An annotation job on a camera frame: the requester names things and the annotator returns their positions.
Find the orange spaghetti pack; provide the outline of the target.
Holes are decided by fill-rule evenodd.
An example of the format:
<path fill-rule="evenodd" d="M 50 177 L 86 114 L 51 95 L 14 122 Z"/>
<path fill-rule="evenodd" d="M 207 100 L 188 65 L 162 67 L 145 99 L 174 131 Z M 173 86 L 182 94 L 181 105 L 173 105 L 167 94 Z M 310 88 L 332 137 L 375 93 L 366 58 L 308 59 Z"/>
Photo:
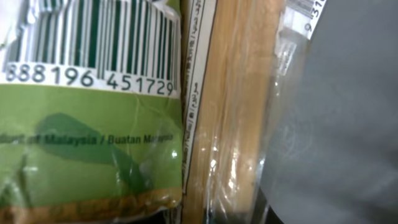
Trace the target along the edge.
<path fill-rule="evenodd" d="M 265 223 L 261 175 L 325 0 L 185 1 L 183 199 L 169 223 Z"/>

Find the green snack pouch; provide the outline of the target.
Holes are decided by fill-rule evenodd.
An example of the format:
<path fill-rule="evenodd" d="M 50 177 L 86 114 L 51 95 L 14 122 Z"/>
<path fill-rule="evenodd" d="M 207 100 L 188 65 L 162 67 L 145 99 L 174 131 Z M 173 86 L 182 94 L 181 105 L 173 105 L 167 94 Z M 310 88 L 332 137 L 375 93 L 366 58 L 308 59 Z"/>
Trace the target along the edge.
<path fill-rule="evenodd" d="M 182 199 L 179 1 L 1 2 L 1 222 L 128 222 Z"/>

